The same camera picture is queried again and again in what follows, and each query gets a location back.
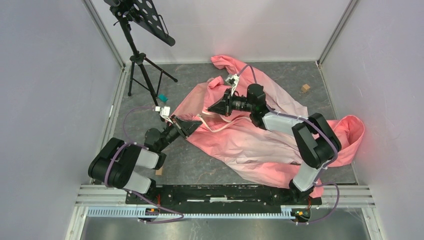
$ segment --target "black stand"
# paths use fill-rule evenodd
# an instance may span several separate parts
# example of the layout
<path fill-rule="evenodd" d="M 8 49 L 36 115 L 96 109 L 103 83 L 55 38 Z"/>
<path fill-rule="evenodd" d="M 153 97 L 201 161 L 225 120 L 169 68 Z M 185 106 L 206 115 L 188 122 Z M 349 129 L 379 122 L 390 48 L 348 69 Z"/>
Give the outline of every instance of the black stand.
<path fill-rule="evenodd" d="M 159 94 L 159 88 L 161 87 L 161 81 L 162 81 L 162 75 L 165 74 L 169 78 L 171 78 L 174 82 L 178 82 L 178 80 L 171 76 L 169 73 L 167 73 L 165 70 L 160 68 L 158 65 L 154 64 L 151 60 L 149 60 L 146 57 L 145 53 L 140 53 L 136 45 L 134 44 L 133 37 L 131 36 L 131 26 L 129 24 L 129 21 L 135 21 L 135 23 L 139 24 L 146 30 L 148 30 L 153 35 L 160 38 L 162 41 L 167 43 L 168 45 L 172 46 L 175 44 L 175 40 L 168 35 L 168 33 L 163 31 L 163 26 L 161 21 L 158 17 L 162 19 L 162 16 L 158 15 L 156 12 L 155 7 L 153 6 L 153 3 L 150 1 L 150 5 L 152 7 L 146 7 L 143 3 L 140 3 L 139 1 L 133 1 L 133 0 L 121 0 L 118 1 L 119 4 L 111 3 L 105 0 L 108 4 L 111 5 L 110 11 L 113 13 L 113 15 L 116 17 L 116 19 L 119 22 L 120 27 L 122 28 L 123 34 L 125 35 L 126 41 L 129 43 L 129 46 L 132 50 L 132 56 L 129 58 L 131 60 L 131 74 L 129 77 L 129 90 L 128 90 L 128 96 L 131 96 L 131 90 L 133 88 L 133 81 L 138 83 L 140 86 L 145 88 L 147 91 L 150 92 L 151 98 L 153 99 L 153 102 L 156 106 L 158 106 L 157 97 Z M 144 60 L 146 60 L 149 64 L 151 64 L 153 67 L 158 69 L 160 71 L 160 77 L 159 82 L 157 84 L 157 88 L 155 91 L 155 88 L 152 85 L 152 82 L 150 81 L 149 75 L 145 69 L 145 66 L 143 65 Z M 135 64 L 137 64 L 140 69 L 141 73 L 143 74 L 144 80 L 146 82 L 146 85 L 143 85 L 141 82 L 134 79 L 134 67 Z"/>

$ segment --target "pink cloth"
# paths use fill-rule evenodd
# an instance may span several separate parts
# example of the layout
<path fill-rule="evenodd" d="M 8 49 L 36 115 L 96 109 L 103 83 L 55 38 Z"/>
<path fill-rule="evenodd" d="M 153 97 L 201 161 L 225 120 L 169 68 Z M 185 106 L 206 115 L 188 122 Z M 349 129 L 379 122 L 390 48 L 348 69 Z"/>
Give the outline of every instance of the pink cloth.
<path fill-rule="evenodd" d="M 238 73 L 246 64 L 226 55 L 211 58 L 219 69 Z M 265 73 L 254 69 L 257 83 L 263 86 L 266 102 L 276 111 L 291 115 L 308 116 L 305 106 L 295 101 L 284 89 Z M 246 95 L 247 87 L 254 83 L 250 68 L 240 76 L 237 91 Z M 272 187 L 287 188 L 299 171 L 302 158 L 295 139 L 285 133 L 271 132 L 255 127 L 249 113 L 233 111 L 225 117 L 207 112 L 207 108 L 224 95 L 229 86 L 219 76 L 199 83 L 177 107 L 176 116 L 186 120 L 201 120 L 203 124 L 187 139 L 208 155 L 226 163 L 242 178 Z M 342 149 L 330 167 L 350 164 L 364 135 L 364 124 L 349 115 L 341 120 L 328 121 L 339 138 Z M 315 188 L 312 197 L 320 197 L 322 188 Z"/>

